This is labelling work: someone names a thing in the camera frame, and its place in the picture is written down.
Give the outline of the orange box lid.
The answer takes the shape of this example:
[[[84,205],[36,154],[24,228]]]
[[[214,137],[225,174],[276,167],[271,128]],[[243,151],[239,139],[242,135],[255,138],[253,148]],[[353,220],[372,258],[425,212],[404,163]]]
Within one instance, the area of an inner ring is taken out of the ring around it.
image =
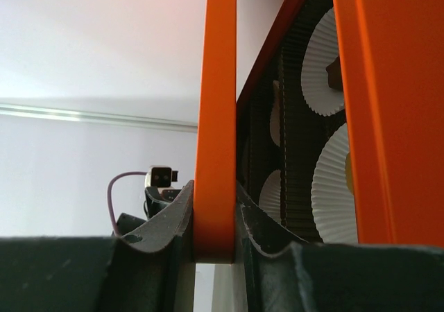
[[[194,187],[194,257],[234,258],[237,0],[207,0]]]

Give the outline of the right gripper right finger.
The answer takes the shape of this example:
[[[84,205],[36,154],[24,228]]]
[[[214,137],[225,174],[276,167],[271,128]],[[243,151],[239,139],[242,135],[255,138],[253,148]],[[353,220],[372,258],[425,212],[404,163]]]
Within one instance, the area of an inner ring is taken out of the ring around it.
[[[236,311],[442,311],[443,250],[308,243],[236,193]]]

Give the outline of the round brown chocolate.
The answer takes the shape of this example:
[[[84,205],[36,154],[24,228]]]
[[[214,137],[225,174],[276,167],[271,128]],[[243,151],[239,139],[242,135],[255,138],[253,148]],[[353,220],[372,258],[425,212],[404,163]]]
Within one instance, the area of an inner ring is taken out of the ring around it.
[[[351,156],[350,153],[347,154],[345,158],[345,180],[346,185],[350,193],[354,194],[354,187],[353,187],[353,176],[352,176],[352,165],[351,165]]]

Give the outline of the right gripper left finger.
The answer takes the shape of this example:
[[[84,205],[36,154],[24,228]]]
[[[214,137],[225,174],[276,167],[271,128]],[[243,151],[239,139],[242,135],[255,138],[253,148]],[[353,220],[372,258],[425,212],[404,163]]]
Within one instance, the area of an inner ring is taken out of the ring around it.
[[[121,238],[1,240],[2,311],[191,311],[192,183]]]

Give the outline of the dark chocolate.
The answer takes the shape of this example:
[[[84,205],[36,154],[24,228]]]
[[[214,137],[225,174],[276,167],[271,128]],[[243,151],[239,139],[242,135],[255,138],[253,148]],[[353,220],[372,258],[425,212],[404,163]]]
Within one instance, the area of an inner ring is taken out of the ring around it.
[[[336,59],[331,62],[325,68],[327,72],[327,83],[330,89],[335,91],[343,91],[343,81],[341,75],[341,61],[340,57],[337,56]]]

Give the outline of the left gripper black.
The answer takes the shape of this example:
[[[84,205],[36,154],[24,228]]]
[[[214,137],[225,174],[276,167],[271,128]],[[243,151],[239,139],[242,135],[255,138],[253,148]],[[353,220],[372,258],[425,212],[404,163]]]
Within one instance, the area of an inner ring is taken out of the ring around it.
[[[165,207],[170,205],[181,192],[181,189],[159,189],[157,187],[146,187],[144,212],[147,218],[152,218]]]

